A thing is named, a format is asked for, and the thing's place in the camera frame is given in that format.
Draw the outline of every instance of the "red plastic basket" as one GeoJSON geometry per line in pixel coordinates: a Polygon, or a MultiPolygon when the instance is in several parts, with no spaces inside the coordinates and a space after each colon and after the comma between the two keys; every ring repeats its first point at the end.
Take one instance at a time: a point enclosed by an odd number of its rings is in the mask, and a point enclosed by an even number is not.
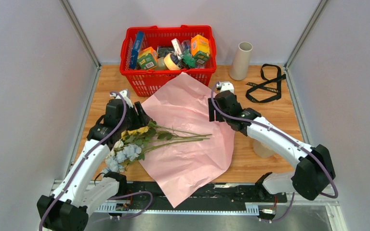
{"type": "Polygon", "coordinates": [[[156,92],[162,85],[178,76],[181,72],[187,73],[207,86],[215,71],[216,43],[210,26],[182,25],[181,27],[166,28],[151,26],[131,27],[127,29],[127,35],[121,48],[120,72],[128,79],[138,96],[150,96],[154,94],[154,92],[156,92]],[[191,39],[195,35],[202,35],[209,40],[211,58],[206,62],[204,69],[183,69],[179,71],[132,70],[129,68],[131,50],[138,31],[144,31],[145,33],[142,48],[153,47],[155,50],[157,50],[157,46],[159,45],[172,45],[171,40],[174,38],[177,38],[182,42],[183,40],[191,39]]]}

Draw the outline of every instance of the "gray wall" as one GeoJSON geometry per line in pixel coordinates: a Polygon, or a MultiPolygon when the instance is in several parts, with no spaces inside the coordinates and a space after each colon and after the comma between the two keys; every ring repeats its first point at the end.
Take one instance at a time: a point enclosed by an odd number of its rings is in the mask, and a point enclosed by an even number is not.
{"type": "Polygon", "coordinates": [[[330,1],[291,74],[313,144],[330,149],[349,230],[370,230],[370,1],[330,1]]]}
{"type": "Polygon", "coordinates": [[[285,63],[319,0],[70,0],[102,63],[119,63],[133,26],[210,25],[219,64],[238,44],[253,44],[252,63],[285,63]]]}
{"type": "Polygon", "coordinates": [[[0,230],[36,230],[95,68],[58,0],[0,0],[0,230]]]}

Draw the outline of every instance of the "cardboard tube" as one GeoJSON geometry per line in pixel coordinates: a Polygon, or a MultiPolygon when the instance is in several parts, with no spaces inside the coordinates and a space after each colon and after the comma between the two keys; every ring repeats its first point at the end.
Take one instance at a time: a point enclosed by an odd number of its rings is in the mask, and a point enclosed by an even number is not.
{"type": "Polygon", "coordinates": [[[261,143],[257,140],[253,141],[253,151],[261,158],[271,157],[275,153],[273,150],[267,147],[264,143],[261,143]]]}
{"type": "Polygon", "coordinates": [[[229,76],[234,80],[243,80],[246,78],[250,64],[253,46],[248,42],[241,42],[233,58],[232,66],[229,70],[229,76]]]}

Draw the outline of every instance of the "pink tissue paper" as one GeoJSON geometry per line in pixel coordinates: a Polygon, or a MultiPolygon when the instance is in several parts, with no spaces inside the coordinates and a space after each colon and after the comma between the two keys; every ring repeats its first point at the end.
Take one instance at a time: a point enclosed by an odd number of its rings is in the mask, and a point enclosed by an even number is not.
{"type": "Polygon", "coordinates": [[[235,132],[226,123],[209,122],[210,95],[211,89],[181,73],[142,103],[158,125],[212,134],[209,140],[156,149],[140,161],[173,207],[222,175],[232,160],[235,132]]]}

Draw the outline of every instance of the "cable clip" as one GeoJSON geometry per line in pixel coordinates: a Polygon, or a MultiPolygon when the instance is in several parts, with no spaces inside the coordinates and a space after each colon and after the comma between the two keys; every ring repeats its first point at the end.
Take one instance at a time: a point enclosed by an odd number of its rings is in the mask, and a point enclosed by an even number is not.
{"type": "Polygon", "coordinates": [[[297,150],[301,151],[302,147],[304,147],[304,143],[301,143],[300,146],[297,147],[297,150]]]}
{"type": "Polygon", "coordinates": [[[271,129],[273,129],[273,124],[271,124],[271,125],[269,125],[268,127],[267,127],[267,131],[270,131],[271,129]]]}

